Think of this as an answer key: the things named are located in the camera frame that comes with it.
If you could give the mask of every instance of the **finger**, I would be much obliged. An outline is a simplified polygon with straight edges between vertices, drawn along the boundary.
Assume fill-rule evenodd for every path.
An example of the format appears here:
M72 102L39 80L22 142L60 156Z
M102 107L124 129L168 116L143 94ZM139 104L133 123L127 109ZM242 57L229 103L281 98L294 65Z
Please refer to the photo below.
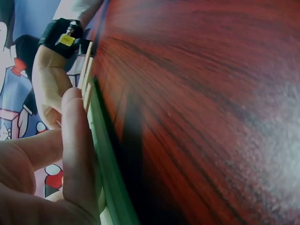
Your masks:
M13 191L0 184L0 209L3 224L100 224L81 208L64 200L51 202Z
M63 102L62 138L64 185L63 196L92 215L97 215L93 161L95 156L87 114L80 90L70 89Z
M10 140L30 160L34 171L51 165L62 158L61 130L49 130L33 137Z
M74 98L82 98L80 89L70 88L65 92L61 102L62 108L66 106Z

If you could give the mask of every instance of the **cartoon character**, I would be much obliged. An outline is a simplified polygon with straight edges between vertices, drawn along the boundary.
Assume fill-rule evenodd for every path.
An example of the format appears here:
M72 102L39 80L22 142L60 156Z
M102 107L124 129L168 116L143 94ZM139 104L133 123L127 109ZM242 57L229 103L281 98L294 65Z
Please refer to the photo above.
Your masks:
M63 170L56 164L45 167L45 197L52 195L62 187Z
M38 48L38 39L29 35L22 36L13 42L14 10L15 2L13 0L0 1L0 94L3 91L8 69L11 69L11 72L17 76L23 75L31 80L31 76L28 77L28 73L31 75L30 66L28 67L30 62L28 62L28 60L30 60L31 57L34 59ZM21 51L21 45L23 45L23 48L29 48L29 51ZM18 119L19 137L22 137L27 130L28 114L37 114L37 110L34 108L35 98L33 91L31 91L28 96L29 100L24 103Z

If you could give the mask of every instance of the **hand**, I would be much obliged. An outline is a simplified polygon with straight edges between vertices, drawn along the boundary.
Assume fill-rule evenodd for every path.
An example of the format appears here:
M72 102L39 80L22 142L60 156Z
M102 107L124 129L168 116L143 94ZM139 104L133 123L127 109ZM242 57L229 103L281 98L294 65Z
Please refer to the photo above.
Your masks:
M61 130L0 142L0 224L100 224L95 155L81 91L69 89L62 105ZM61 157L64 200L34 196L34 171Z
M67 60L41 45L38 48L32 68L32 87L34 89L37 111L49 129L61 128L61 98L72 88L65 72Z

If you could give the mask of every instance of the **skin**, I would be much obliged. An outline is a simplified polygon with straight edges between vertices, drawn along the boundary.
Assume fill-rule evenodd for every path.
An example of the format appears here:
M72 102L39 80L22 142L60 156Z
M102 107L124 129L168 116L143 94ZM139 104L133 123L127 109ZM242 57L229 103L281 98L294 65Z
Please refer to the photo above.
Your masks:
M81 91L62 100L62 128L0 142L0 224L100 224L93 168L93 142ZM63 159L62 194L34 196L34 171Z

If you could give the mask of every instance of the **green edge binding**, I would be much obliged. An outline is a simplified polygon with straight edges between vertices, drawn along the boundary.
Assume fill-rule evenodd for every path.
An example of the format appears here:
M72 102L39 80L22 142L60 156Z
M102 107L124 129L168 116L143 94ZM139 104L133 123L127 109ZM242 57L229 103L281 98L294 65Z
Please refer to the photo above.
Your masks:
M102 183L106 205L113 225L139 225L139 220L127 193L113 152L96 91L93 91L92 94L89 114L91 117L90 128L100 171L100 179L99 177L96 178L98 180L96 184L101 185Z

